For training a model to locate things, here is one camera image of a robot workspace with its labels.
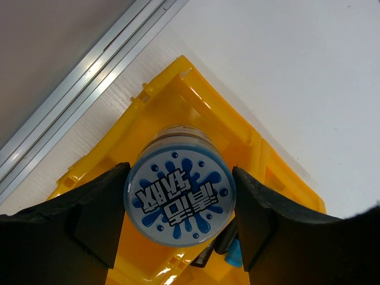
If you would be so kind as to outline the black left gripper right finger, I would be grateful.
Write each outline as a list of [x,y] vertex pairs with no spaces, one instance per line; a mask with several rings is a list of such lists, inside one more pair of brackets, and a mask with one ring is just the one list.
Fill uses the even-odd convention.
[[340,219],[234,167],[235,215],[251,284],[378,284],[379,207]]

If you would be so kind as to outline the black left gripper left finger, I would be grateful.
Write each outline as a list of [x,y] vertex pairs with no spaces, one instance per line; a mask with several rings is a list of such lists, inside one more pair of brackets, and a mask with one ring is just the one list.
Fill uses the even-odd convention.
[[125,215],[120,163],[90,182],[1,216],[2,284],[105,284]]

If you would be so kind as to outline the blue capped black highlighter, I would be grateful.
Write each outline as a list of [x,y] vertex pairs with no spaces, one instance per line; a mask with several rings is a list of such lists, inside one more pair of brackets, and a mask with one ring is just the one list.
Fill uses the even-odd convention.
[[219,235],[190,263],[193,267],[204,268],[215,252],[224,255],[224,260],[234,267],[243,265],[242,251],[238,237],[238,223],[235,218],[219,233]]

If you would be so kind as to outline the blue round jar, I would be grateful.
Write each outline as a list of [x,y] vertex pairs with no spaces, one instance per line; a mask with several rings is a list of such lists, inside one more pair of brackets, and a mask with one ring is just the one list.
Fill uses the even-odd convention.
[[131,223],[165,246],[189,247],[215,238],[231,220],[235,203],[232,171],[207,135],[193,126],[159,131],[125,182]]

